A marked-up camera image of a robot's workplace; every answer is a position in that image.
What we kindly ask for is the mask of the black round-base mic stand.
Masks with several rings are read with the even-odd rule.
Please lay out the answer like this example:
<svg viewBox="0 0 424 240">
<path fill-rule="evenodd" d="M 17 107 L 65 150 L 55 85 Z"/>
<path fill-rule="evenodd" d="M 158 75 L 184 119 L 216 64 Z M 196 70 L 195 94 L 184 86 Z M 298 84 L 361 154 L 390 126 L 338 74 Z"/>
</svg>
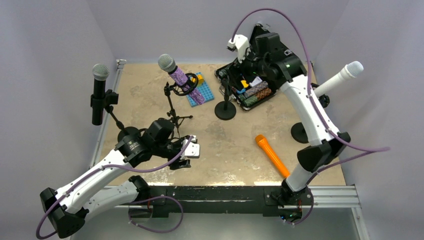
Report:
<svg viewBox="0 0 424 240">
<path fill-rule="evenodd" d="M 235 117 L 237 109 L 236 106 L 230 101 L 231 90 L 229 86 L 229 80 L 222 78 L 220 83 L 224 87 L 224 100 L 215 106 L 214 113 L 218 119 L 228 121 Z"/>
</svg>

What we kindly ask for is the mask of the purple glitter microphone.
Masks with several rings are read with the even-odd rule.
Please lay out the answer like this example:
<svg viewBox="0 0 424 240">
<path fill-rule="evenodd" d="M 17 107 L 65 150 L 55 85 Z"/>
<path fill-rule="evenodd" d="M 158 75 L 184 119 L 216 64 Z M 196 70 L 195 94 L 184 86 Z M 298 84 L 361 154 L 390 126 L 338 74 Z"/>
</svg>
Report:
<svg viewBox="0 0 424 240">
<path fill-rule="evenodd" d="M 180 87 L 184 93 L 198 105 L 205 103 L 205 98 L 197 89 L 195 82 L 190 80 L 190 77 L 177 66 L 175 60 L 169 54 L 162 54 L 158 59 L 158 66 L 161 70 L 168 73 L 168 75 L 175 81 L 176 85 Z"/>
</svg>

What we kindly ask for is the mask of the orange microphone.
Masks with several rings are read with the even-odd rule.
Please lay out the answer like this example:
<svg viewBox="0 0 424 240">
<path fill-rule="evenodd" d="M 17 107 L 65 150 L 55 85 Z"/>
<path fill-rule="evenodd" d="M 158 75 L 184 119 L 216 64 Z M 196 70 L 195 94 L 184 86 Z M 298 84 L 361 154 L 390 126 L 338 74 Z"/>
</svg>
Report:
<svg viewBox="0 0 424 240">
<path fill-rule="evenodd" d="M 287 167 L 280 160 L 276 152 L 270 146 L 267 138 L 264 135 L 259 134 L 255 137 L 255 142 L 258 147 L 262 149 L 262 151 L 266 154 L 266 156 L 269 158 L 270 162 L 274 165 L 280 175 L 284 179 L 287 179 L 290 176 L 290 171 L 287 169 Z"/>
</svg>

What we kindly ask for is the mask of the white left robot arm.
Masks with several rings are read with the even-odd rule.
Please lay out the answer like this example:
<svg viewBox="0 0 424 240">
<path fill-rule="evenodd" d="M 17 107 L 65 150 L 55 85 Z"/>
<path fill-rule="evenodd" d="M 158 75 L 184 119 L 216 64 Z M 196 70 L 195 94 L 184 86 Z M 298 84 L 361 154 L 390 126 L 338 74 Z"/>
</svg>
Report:
<svg viewBox="0 0 424 240">
<path fill-rule="evenodd" d="M 153 201 L 149 185 L 140 177 L 139 164 L 157 156 L 166 159 L 166 167 L 178 170 L 190 167 L 190 160 L 200 156 L 197 137 L 176 138 L 174 128 L 164 118 L 148 128 L 124 128 L 115 147 L 95 166 L 58 189 L 48 187 L 40 193 L 42 219 L 51 223 L 55 235 L 65 239 L 103 211 Z"/>
</svg>

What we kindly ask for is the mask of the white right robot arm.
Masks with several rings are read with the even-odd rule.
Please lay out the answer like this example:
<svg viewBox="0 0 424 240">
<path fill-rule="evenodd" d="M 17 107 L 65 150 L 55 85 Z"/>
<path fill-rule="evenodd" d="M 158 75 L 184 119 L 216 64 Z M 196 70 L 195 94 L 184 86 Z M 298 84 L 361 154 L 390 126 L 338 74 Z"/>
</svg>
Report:
<svg viewBox="0 0 424 240">
<path fill-rule="evenodd" d="M 351 138 L 332 123 L 315 95 L 304 63 L 286 47 L 275 32 L 250 39 L 230 38 L 227 48 L 237 53 L 234 66 L 247 81 L 260 77 L 279 87 L 292 104 L 305 131 L 308 146 L 297 152 L 298 164 L 282 182 L 280 196 L 288 204 L 300 198 L 314 173 L 328 166 Z"/>
</svg>

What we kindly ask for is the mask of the black round-base stand left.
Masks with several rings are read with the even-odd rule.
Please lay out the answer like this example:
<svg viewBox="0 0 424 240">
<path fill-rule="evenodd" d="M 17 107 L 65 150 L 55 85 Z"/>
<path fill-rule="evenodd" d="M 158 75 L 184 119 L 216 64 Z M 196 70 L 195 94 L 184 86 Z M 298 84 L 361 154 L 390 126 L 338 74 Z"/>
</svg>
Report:
<svg viewBox="0 0 424 240">
<path fill-rule="evenodd" d="M 114 107 L 113 105 L 117 105 L 119 102 L 119 94 L 112 91 L 111 89 L 108 89 L 105 91 L 105 99 L 103 101 L 103 112 L 106 111 L 114 120 L 117 128 L 120 130 L 118 134 L 118 141 L 121 141 L 126 136 L 137 136 L 139 137 L 141 135 L 140 130 L 133 126 L 125 127 L 123 122 L 120 121 L 117 116 L 114 114 Z"/>
</svg>

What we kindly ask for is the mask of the white microphone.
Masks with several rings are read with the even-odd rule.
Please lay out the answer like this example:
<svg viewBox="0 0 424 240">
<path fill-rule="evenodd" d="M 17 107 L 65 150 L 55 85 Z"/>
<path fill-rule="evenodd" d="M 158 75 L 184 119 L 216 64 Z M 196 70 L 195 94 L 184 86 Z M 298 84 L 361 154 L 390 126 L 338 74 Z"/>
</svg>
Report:
<svg viewBox="0 0 424 240">
<path fill-rule="evenodd" d="M 337 74 L 315 88 L 314 93 L 317 97 L 321 97 L 340 84 L 356 78 L 363 71 L 364 67 L 359 61 L 353 61 L 349 64 L 346 64 Z"/>
</svg>

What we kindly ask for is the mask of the black microphone silver grille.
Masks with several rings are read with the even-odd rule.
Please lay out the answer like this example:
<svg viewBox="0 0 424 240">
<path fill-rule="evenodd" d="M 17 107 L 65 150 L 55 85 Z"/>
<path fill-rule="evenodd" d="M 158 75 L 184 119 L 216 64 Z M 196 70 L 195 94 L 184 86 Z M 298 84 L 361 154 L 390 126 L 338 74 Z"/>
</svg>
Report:
<svg viewBox="0 0 424 240">
<path fill-rule="evenodd" d="M 95 64 L 92 68 L 94 78 L 93 94 L 90 99 L 90 106 L 92 108 L 91 123 L 95 126 L 100 126 L 103 123 L 104 112 L 104 99 L 105 99 L 105 86 L 106 80 L 109 77 L 110 70 L 105 64 Z"/>
</svg>

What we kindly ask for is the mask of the black poker chip case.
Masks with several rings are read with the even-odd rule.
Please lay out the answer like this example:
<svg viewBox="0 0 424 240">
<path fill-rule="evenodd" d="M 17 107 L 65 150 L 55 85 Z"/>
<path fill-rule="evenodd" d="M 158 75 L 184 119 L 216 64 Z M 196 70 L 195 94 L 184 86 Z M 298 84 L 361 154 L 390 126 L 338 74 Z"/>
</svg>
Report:
<svg viewBox="0 0 424 240">
<path fill-rule="evenodd" d="M 214 73 L 220 82 L 221 79 L 228 79 L 230 98 L 244 111 L 272 98 L 284 83 L 292 82 L 297 76 L 307 75 L 301 59 L 280 41 L 279 34 L 269 31 L 261 23 L 257 23 L 252 30 L 248 50 L 263 57 L 265 76 L 235 77 L 233 64 L 236 59 Z"/>
</svg>

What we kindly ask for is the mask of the yellow lego brick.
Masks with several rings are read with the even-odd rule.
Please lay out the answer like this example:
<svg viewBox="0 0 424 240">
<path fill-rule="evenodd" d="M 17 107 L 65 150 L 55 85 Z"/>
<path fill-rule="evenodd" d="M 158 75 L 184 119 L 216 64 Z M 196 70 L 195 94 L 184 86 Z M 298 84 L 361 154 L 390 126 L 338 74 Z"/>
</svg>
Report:
<svg viewBox="0 0 424 240">
<path fill-rule="evenodd" d="M 204 81 L 205 81 L 203 75 L 202 74 L 197 74 L 196 76 L 198 78 L 198 84 L 199 85 L 202 85 L 204 83 Z"/>
</svg>

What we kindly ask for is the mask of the blue lego baseplate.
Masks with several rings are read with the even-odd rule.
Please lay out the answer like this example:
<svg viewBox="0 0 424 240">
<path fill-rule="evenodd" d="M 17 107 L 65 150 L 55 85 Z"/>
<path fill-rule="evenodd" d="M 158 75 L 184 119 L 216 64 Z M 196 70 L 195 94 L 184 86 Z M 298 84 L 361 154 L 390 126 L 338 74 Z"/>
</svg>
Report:
<svg viewBox="0 0 424 240">
<path fill-rule="evenodd" d="M 200 74 L 203 75 L 201 72 L 195 73 L 195 75 L 200 75 Z M 202 85 L 199 85 L 199 81 L 198 81 L 198 85 L 197 85 L 196 89 L 203 96 L 204 103 L 210 102 L 210 101 L 215 99 L 214 94 L 212 93 L 208 83 L 205 80 L 204 80 L 204 83 Z M 198 104 L 191 98 L 191 96 L 187 95 L 186 97 L 187 97 L 187 100 L 188 100 L 188 102 L 189 102 L 189 104 L 192 108 L 198 106 Z"/>
</svg>

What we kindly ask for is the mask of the black table front rail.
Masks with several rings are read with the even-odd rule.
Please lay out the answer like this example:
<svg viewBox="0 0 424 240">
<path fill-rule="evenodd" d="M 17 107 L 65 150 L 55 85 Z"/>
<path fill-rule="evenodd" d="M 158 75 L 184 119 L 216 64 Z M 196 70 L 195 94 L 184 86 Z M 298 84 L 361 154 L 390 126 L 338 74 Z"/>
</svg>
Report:
<svg viewBox="0 0 424 240">
<path fill-rule="evenodd" d="M 155 218 L 180 212 L 298 217 L 312 205 L 312 193 L 284 202 L 281 186 L 151 186 L 129 204 L 148 207 Z"/>
</svg>

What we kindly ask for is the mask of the black shock-mount stand right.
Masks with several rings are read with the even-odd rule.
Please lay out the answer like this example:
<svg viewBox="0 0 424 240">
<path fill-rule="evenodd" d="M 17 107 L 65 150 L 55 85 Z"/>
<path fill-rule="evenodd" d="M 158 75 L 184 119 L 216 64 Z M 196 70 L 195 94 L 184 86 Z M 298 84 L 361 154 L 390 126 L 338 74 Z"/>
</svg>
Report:
<svg viewBox="0 0 424 240">
<path fill-rule="evenodd" d="M 318 100 L 324 109 L 330 104 L 330 97 L 326 94 L 319 96 Z M 291 127 L 290 134 L 298 143 L 307 144 L 309 142 L 305 128 L 301 122 L 297 122 Z"/>
</svg>

